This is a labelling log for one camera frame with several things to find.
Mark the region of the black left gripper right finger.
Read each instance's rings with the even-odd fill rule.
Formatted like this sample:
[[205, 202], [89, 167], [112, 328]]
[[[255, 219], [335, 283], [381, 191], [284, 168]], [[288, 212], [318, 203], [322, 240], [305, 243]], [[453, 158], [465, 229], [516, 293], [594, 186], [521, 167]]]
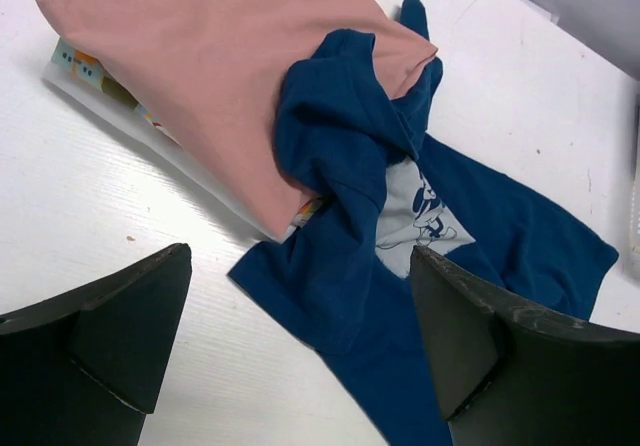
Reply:
[[411, 288], [457, 445], [635, 445], [639, 337], [568, 316], [417, 247]]

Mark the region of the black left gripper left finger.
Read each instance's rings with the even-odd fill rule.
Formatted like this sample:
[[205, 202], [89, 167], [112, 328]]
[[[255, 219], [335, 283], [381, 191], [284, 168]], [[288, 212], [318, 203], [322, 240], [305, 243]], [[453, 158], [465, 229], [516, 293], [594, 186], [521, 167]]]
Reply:
[[172, 244], [1, 317], [4, 445], [135, 445], [154, 413], [192, 275]]

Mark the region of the blue t shirt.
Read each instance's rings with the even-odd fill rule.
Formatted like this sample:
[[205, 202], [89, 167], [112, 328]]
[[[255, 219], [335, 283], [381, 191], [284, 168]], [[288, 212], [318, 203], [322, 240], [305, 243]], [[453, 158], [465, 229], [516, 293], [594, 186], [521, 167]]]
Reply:
[[374, 45], [338, 29], [290, 67], [276, 157], [320, 207], [230, 277], [322, 358], [388, 443], [448, 445], [408, 278], [413, 249], [582, 320], [618, 254], [561, 206], [431, 137], [441, 61], [390, 99]]

